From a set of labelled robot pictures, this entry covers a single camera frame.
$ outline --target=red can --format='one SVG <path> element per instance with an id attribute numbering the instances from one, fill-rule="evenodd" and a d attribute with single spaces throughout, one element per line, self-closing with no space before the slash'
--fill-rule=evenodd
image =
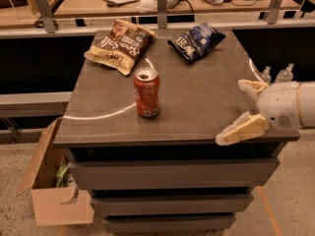
<path id="1" fill-rule="evenodd" d="M 134 78 L 134 86 L 138 113 L 144 117 L 158 115 L 158 71 L 152 68 L 138 69 Z"/>

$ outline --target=floor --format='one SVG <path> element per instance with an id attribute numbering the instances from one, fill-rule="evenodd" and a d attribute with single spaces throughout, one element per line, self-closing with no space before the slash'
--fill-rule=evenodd
<path id="1" fill-rule="evenodd" d="M 315 235 L 315 130 L 300 131 L 288 143 L 277 171 L 264 187 L 254 189 L 254 201 L 236 215 L 230 229 L 178 233 L 139 233 L 142 236 L 304 236 Z M 113 236 L 101 218 L 93 224 L 36 227 L 30 191 L 16 197 L 36 143 L 0 145 L 0 236 Z"/>

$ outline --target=can top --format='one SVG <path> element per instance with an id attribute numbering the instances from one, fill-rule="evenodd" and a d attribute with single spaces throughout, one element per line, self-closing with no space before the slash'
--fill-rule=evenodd
<path id="1" fill-rule="evenodd" d="M 158 71 L 152 68 L 141 68 L 136 71 L 135 77 L 142 82 L 149 82 L 158 76 Z"/>

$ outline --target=plastic bottle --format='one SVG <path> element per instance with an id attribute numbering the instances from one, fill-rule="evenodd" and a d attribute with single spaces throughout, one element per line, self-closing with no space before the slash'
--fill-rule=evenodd
<path id="1" fill-rule="evenodd" d="M 260 74 L 260 76 L 261 76 L 261 78 L 263 79 L 263 81 L 264 81 L 265 83 L 268 83 L 268 84 L 269 84 L 270 81 L 272 80 L 272 77 L 271 77 L 271 75 L 270 75 L 270 70 L 271 70 L 271 69 L 272 69 L 271 67 L 267 66 L 267 67 L 265 68 L 264 72 Z"/>
<path id="2" fill-rule="evenodd" d="M 288 66 L 285 69 L 282 69 L 281 71 L 279 71 L 276 79 L 275 79 L 275 83 L 287 83 L 292 81 L 293 79 L 293 73 L 292 73 L 292 69 L 293 69 L 294 64 L 288 64 Z"/>

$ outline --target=brown chip bag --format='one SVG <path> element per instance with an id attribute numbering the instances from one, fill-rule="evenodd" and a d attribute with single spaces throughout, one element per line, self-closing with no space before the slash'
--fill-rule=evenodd
<path id="1" fill-rule="evenodd" d="M 155 36 L 156 33 L 150 29 L 116 20 L 111 33 L 93 45 L 85 57 L 127 76 Z"/>

